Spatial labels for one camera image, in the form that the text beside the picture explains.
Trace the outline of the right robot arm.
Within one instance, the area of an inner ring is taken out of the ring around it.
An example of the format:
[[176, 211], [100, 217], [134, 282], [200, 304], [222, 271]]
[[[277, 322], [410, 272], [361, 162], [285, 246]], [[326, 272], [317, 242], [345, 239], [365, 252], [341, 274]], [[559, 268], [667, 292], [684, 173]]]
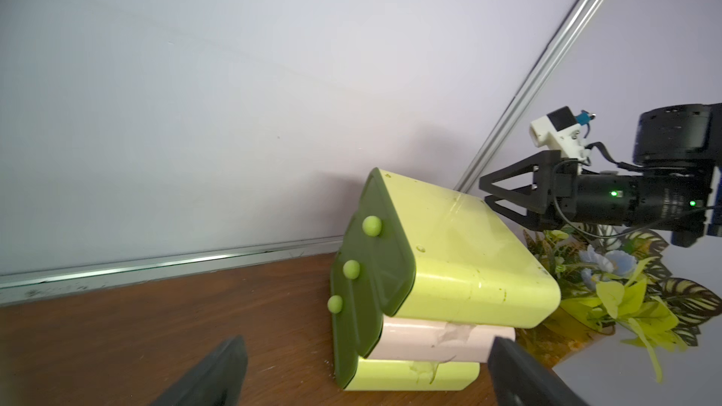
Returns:
[[673, 105], [639, 118], [630, 163], [615, 160], [602, 142], [590, 142], [593, 114], [568, 107], [530, 125], [539, 152], [479, 178], [487, 205], [525, 229], [569, 227], [592, 232], [623, 226], [626, 234], [667, 230], [672, 244], [692, 246], [721, 234], [721, 106]]

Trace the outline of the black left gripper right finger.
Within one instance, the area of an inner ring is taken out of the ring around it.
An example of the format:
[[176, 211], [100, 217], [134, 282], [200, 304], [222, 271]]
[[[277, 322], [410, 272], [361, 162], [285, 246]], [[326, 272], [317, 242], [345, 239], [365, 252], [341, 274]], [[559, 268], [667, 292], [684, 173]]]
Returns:
[[498, 336], [494, 339], [487, 366], [498, 405], [588, 405], [559, 377], [509, 338]]

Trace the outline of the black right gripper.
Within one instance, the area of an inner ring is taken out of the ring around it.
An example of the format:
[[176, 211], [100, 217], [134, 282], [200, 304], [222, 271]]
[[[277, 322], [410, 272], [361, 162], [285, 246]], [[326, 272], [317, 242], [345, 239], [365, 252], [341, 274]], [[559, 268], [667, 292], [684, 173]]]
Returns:
[[529, 210], [524, 214], [515, 212], [501, 205], [503, 198], [495, 195], [487, 195], [484, 202], [497, 214], [534, 231], [561, 229], [569, 223], [632, 229], [649, 225], [649, 213], [644, 210], [643, 176], [582, 173], [579, 161], [563, 158], [558, 150], [539, 151], [487, 173], [479, 179], [479, 189], [492, 194], [491, 187], [513, 190], [534, 184], [540, 167], [550, 180], [544, 215]]

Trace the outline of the dark green top drawer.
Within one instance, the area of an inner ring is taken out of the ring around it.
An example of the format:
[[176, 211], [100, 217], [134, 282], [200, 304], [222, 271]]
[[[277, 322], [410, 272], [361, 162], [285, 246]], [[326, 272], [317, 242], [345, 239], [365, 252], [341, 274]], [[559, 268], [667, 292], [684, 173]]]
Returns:
[[382, 169], [370, 171], [342, 246], [368, 268], [387, 316], [398, 313], [416, 276], [414, 254], [391, 195], [392, 179]]

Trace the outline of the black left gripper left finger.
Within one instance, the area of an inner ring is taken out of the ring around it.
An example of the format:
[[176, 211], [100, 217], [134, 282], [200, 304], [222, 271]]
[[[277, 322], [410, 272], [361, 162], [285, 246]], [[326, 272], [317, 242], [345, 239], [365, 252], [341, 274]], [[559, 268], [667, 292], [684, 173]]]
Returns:
[[152, 406], [237, 405], [247, 368], [244, 338], [229, 338], [173, 383]]

